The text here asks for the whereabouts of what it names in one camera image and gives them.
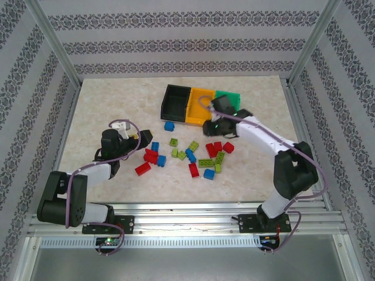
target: red lego brick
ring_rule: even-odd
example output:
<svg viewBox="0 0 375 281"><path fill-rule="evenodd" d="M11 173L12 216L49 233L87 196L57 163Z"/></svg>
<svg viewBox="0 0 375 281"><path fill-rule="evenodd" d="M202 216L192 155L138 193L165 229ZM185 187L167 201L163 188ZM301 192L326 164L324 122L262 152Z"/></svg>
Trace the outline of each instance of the red lego brick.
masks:
<svg viewBox="0 0 375 281"><path fill-rule="evenodd" d="M192 174L192 177L199 177L199 172L198 172L198 168L197 168L197 164L196 163L191 163L189 164L189 169L190 169L190 173Z"/></svg>
<svg viewBox="0 0 375 281"><path fill-rule="evenodd" d="M153 151L153 150L150 150L150 149L148 149L148 148L146 148L145 150L146 150L146 154L158 158L158 156L159 156L159 153L158 153L158 152Z"/></svg>
<svg viewBox="0 0 375 281"><path fill-rule="evenodd" d="M223 150L223 147L222 147L222 145L221 145L221 142L214 142L213 143L213 146L214 146L214 148L216 149L216 151L222 151Z"/></svg>
<svg viewBox="0 0 375 281"><path fill-rule="evenodd" d="M226 153L229 153L231 154L234 150L234 145L232 145L230 142L227 142L224 146L223 146L223 150L226 152Z"/></svg>
<svg viewBox="0 0 375 281"><path fill-rule="evenodd" d="M144 173L150 170L151 170L151 166L148 162L140 165L140 167L135 168L135 171L139 176L142 176Z"/></svg>
<svg viewBox="0 0 375 281"><path fill-rule="evenodd" d="M210 158L214 158L216 157L217 155L217 150L215 149L215 147L213 146L212 143L208 143L206 145L206 149L207 149L207 153L209 154Z"/></svg>
<svg viewBox="0 0 375 281"><path fill-rule="evenodd" d="M143 156L143 160L146 161L146 162L150 162L154 165L156 165L156 163L158 162L158 158L153 157L150 154L145 154L145 156Z"/></svg>

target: patterned wallpaper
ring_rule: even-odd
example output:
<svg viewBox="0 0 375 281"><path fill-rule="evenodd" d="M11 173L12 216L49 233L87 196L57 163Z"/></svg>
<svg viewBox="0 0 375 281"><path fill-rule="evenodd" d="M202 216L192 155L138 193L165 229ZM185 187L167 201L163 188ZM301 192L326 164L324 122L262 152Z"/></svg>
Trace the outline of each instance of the patterned wallpaper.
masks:
<svg viewBox="0 0 375 281"><path fill-rule="evenodd" d="M374 24L370 1L343 1L295 85L366 280L375 280Z"/></svg>
<svg viewBox="0 0 375 281"><path fill-rule="evenodd" d="M201 2L40 3L81 78L287 78L326 0Z"/></svg>
<svg viewBox="0 0 375 281"><path fill-rule="evenodd" d="M7 280L56 161L76 89L25 4L1 1L0 9L0 280Z"/></svg>

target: green lego brick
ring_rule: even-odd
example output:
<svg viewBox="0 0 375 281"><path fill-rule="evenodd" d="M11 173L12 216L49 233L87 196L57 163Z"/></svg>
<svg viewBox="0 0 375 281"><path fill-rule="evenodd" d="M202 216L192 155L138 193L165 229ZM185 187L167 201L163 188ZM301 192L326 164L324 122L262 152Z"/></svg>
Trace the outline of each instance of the green lego brick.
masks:
<svg viewBox="0 0 375 281"><path fill-rule="evenodd" d="M169 145L173 146L173 147L177 147L177 144L178 144L178 140L177 139L171 139L171 141L169 142Z"/></svg>
<svg viewBox="0 0 375 281"><path fill-rule="evenodd" d="M220 174L220 173L221 173L221 166L220 166L220 164L215 164L215 172L216 172L217 174Z"/></svg>
<svg viewBox="0 0 375 281"><path fill-rule="evenodd" d="M192 143L189 145L189 148L192 150L192 152L194 152L197 150L198 146L199 146L199 143L193 140Z"/></svg>
<svg viewBox="0 0 375 281"><path fill-rule="evenodd" d="M198 160L198 167L200 167L200 168L213 167L213 160L212 159L199 159Z"/></svg>
<svg viewBox="0 0 375 281"><path fill-rule="evenodd" d="M186 157L186 153L184 151L180 151L179 153L177 153L177 157L180 159L180 160L183 160L185 159Z"/></svg>
<svg viewBox="0 0 375 281"><path fill-rule="evenodd" d="M216 91L215 98L219 98L222 95L226 95L232 106L236 109L236 111L240 110L240 102L241 102L241 95L235 92L224 92L224 91Z"/></svg>
<svg viewBox="0 0 375 281"><path fill-rule="evenodd" d="M215 164L222 164L224 160L225 153L222 151L219 151L216 155Z"/></svg>
<svg viewBox="0 0 375 281"><path fill-rule="evenodd" d="M173 148L172 149L172 157L173 158L177 158L177 153L178 153L178 149L177 148Z"/></svg>

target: black container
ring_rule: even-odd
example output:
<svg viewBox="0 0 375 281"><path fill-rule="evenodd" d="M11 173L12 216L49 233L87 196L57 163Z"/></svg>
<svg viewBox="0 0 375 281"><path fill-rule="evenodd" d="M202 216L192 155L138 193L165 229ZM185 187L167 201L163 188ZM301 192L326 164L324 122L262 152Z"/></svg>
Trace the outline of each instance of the black container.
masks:
<svg viewBox="0 0 375 281"><path fill-rule="evenodd" d="M162 103L160 118L163 120L185 122L190 91L190 87L168 85Z"/></svg>

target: marble surface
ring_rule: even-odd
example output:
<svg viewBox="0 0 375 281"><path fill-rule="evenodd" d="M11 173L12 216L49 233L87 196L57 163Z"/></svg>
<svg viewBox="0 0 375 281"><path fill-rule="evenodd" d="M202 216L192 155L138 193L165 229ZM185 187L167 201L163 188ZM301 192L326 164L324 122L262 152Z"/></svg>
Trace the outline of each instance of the marble surface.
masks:
<svg viewBox="0 0 375 281"><path fill-rule="evenodd" d="M92 202L208 202L264 201L274 189L273 159L243 139L233 139L232 154L226 155L222 172L213 181L192 179L189 161L172 158L171 138L179 150L191 141L199 142L197 159L208 158L205 144L226 141L207 138L202 128L176 124L174 132L164 131L160 109L167 84L241 94L241 108L287 139L296 141L284 93L277 76L270 77L174 77L84 80L73 122L64 149L60 170L70 171L93 160L100 147L101 133L113 119L130 119L139 128L150 129L159 153L167 157L164 168L152 166L138 177L135 168L143 164L144 150L121 162L117 175L87 192ZM199 169L203 176L204 169Z"/></svg>

